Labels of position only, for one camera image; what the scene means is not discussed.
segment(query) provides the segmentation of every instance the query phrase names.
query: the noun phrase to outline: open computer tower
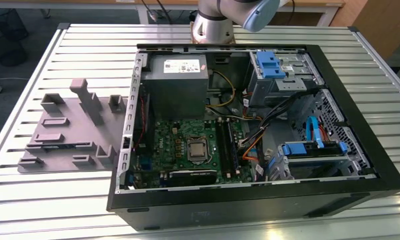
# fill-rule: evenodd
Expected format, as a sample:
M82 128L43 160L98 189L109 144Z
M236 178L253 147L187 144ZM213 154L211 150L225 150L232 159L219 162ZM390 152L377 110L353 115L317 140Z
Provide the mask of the open computer tower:
M135 230L329 216L400 192L318 46L137 48L106 206Z

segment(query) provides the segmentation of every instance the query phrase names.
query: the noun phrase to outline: power supply label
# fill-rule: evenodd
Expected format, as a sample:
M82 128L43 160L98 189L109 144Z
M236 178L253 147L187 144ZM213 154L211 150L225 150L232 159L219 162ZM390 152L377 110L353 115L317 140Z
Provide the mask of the power supply label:
M165 74L199 73L198 59L169 59L163 61Z

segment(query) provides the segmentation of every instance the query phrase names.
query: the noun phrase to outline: silver metal panel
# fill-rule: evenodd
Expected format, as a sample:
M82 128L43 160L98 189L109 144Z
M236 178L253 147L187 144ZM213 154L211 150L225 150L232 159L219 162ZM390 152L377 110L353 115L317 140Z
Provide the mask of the silver metal panel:
M58 30L0 134L0 240L388 239L400 238L400 193L332 217L137 233L105 211L110 171L18 174L15 164L41 117L45 93L73 97L71 78L99 96L126 96L138 43L189 43L186 25L71 24ZM361 37L345 28L234 27L238 43L317 44L400 171L400 80Z

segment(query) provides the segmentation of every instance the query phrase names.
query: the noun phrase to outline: desk leg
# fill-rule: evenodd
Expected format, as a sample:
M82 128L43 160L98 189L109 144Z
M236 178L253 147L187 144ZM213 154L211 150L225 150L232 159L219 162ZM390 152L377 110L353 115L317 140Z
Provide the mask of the desk leg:
M338 10L338 7L328 7L324 13L321 14L317 27L328 27L330 25L334 14Z
M135 6L135 10L138 15L138 24L149 24L146 7L142 4L138 4Z

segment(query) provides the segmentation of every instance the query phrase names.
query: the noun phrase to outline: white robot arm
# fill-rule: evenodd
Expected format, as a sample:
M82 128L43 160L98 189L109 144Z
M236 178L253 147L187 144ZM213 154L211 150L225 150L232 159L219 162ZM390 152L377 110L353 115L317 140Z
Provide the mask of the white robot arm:
M191 37L199 44L226 44L233 39L233 22L250 32L261 30L277 8L289 0L199 0Z

